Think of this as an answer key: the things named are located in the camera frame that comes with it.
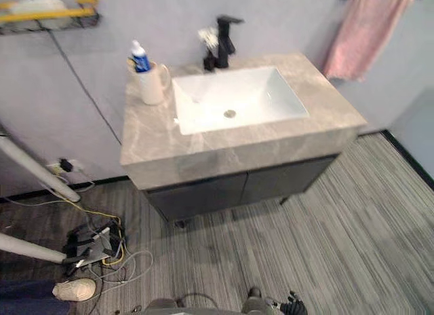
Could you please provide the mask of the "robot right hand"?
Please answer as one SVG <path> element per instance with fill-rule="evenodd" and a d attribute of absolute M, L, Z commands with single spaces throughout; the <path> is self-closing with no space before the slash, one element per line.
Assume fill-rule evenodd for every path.
<path fill-rule="evenodd" d="M 285 315 L 307 315 L 308 311 L 304 302 L 297 296 L 294 291 L 290 291 L 288 302 L 282 303 L 279 310 Z"/>

